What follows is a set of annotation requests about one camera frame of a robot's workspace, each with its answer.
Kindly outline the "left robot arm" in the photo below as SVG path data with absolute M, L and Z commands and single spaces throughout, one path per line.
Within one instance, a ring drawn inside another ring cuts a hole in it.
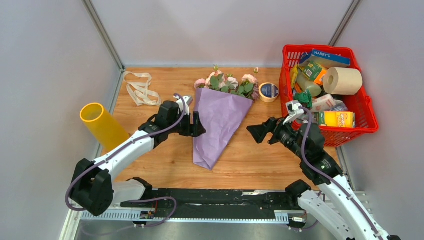
M 65 203 L 76 211 L 70 201 L 77 203 L 79 211 L 93 216 L 103 214 L 110 206 L 135 201 L 147 207 L 153 194 L 149 184 L 139 177 L 114 182 L 116 177 L 142 155 L 166 141 L 171 134 L 196 138 L 206 132 L 197 111 L 190 112 L 193 98 L 179 96 L 176 101 L 164 101 L 148 121 L 119 146 L 93 161 L 82 159 L 74 170 L 72 182 L 66 191 Z

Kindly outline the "cream ribbon with gold text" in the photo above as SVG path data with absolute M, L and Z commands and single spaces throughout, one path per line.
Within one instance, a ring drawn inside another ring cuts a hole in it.
M 129 82 L 126 81 L 127 75 L 133 75 L 137 78 L 144 78 L 146 82 Z M 126 90 L 137 106 L 160 106 L 162 99 L 156 91 L 149 90 L 152 76 L 150 73 L 135 73 L 125 71 L 123 73 L 123 81 L 126 83 Z

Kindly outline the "purple pink wrapping paper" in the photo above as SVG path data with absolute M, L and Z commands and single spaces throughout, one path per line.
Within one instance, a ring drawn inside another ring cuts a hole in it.
M 195 91 L 194 111 L 206 132 L 193 139 L 193 163 L 212 170 L 254 101 L 208 88 Z

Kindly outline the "pink flower bunch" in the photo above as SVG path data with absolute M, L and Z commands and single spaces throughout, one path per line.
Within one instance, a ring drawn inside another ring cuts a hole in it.
M 225 74 L 217 65 L 213 67 L 213 72 L 209 77 L 196 80 L 194 88 L 233 94 L 253 101 L 259 99 L 259 80 L 256 78 L 255 73 L 245 74 L 241 81 L 238 81 L 233 74 Z

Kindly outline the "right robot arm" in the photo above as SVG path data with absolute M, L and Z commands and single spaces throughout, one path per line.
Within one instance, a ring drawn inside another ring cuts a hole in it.
M 297 180 L 285 189 L 289 208 L 305 210 L 338 240 L 399 239 L 384 230 L 355 195 L 339 164 L 324 150 L 325 138 L 317 124 L 304 123 L 294 130 L 284 118 L 271 117 L 246 129 L 256 143 L 271 134 L 268 144 L 281 143 L 299 157 L 303 174 L 333 205 L 328 206 L 305 181 Z

